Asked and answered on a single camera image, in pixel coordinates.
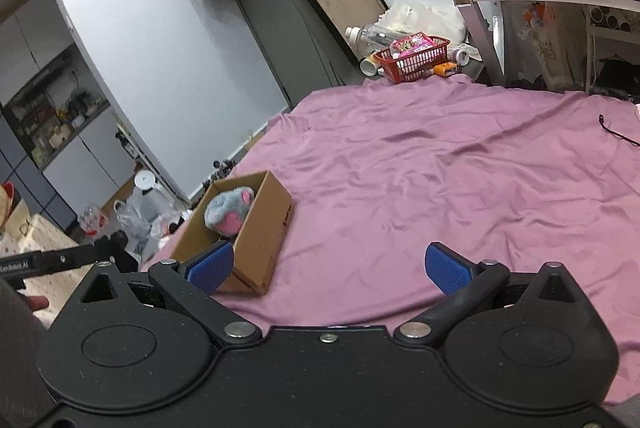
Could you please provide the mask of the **person's left hand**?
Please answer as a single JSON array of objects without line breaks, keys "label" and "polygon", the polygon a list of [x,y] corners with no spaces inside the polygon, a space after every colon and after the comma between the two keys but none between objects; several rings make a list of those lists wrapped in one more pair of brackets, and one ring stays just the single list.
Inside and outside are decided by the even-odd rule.
[{"label": "person's left hand", "polygon": [[49,307],[49,299],[45,296],[26,297],[25,302],[32,312],[38,312]]}]

